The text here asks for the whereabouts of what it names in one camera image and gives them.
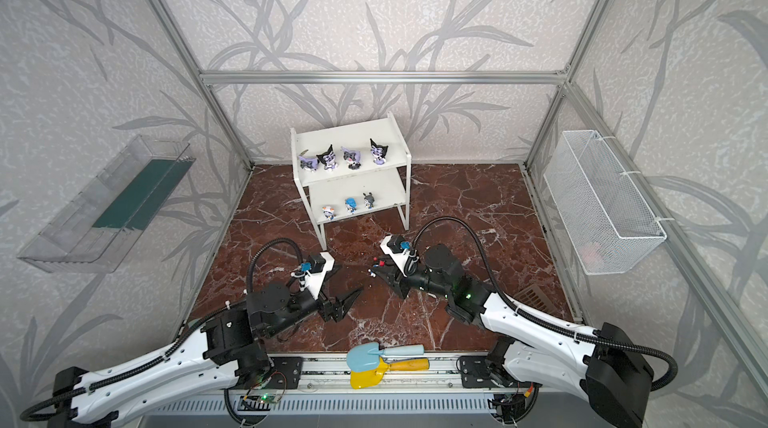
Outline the purple pale figurine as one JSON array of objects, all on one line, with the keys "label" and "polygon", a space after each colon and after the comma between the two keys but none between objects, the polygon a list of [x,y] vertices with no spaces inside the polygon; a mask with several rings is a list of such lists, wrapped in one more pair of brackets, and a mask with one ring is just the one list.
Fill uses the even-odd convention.
[{"label": "purple pale figurine", "polygon": [[350,170],[358,170],[362,165],[361,152],[355,149],[342,147],[342,158]]}]

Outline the blue-capped small figurine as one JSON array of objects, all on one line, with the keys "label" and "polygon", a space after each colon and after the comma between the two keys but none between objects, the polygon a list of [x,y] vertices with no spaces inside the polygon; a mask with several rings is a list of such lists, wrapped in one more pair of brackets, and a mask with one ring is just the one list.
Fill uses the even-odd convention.
[{"label": "blue-capped small figurine", "polygon": [[346,198],[344,200],[347,211],[352,214],[357,211],[357,202],[353,197]]}]

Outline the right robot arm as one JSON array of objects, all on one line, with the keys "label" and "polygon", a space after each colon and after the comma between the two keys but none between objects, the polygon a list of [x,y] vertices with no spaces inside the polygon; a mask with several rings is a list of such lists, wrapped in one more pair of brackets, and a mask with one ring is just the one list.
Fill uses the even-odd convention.
[{"label": "right robot arm", "polygon": [[534,309],[507,295],[495,276],[482,281],[468,273],[443,244],[419,253],[414,242],[387,235],[380,249],[370,272],[399,297],[433,295],[453,318],[498,335],[485,364],[500,386],[555,388],[615,427],[640,427],[650,394],[678,375],[670,354],[633,343],[610,323],[595,328]]}]

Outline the grey blue small figurine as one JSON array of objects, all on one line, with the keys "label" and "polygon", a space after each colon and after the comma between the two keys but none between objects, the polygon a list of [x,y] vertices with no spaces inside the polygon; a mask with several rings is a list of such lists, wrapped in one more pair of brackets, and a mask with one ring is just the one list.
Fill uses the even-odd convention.
[{"label": "grey blue small figurine", "polygon": [[368,209],[373,209],[374,208],[375,198],[374,198],[374,196],[372,195],[371,192],[364,193],[363,194],[363,199],[364,199],[365,206]]}]

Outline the black eared purple figurine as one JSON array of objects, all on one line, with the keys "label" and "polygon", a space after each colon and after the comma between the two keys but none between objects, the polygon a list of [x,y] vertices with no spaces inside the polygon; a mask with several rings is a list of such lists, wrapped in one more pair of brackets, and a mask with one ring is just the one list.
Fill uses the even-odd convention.
[{"label": "black eared purple figurine", "polygon": [[298,156],[299,167],[302,170],[315,172],[319,167],[319,159],[316,156]]}]

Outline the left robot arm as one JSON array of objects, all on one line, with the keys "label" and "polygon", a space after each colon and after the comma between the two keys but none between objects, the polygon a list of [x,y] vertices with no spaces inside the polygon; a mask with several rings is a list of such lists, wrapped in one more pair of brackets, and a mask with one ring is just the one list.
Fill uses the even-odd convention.
[{"label": "left robot arm", "polygon": [[[255,289],[259,259],[281,244],[297,259],[290,281]],[[240,301],[198,319],[171,344],[147,355],[100,371],[71,367],[59,372],[51,397],[24,409],[19,418],[50,427],[110,427],[208,390],[267,384],[279,370],[266,340],[312,315],[339,322],[362,294],[361,287],[335,298],[325,293],[326,280],[339,270],[327,252],[305,257],[295,241],[273,239],[250,261]]]}]

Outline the pink white small figurine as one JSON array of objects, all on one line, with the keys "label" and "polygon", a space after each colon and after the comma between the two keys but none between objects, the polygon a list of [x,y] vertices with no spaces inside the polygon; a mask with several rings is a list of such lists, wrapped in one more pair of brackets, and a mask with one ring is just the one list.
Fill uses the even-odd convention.
[{"label": "pink white small figurine", "polygon": [[333,221],[336,218],[335,208],[333,206],[324,206],[322,212],[327,220]]}]

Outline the black-headed purple figurine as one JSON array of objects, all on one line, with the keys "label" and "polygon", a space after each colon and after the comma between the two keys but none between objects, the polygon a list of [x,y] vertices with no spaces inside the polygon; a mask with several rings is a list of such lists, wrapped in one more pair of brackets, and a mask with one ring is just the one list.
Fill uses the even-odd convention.
[{"label": "black-headed purple figurine", "polygon": [[336,154],[333,145],[329,145],[328,148],[322,153],[316,156],[318,164],[326,171],[335,170],[338,167],[336,160]]}]

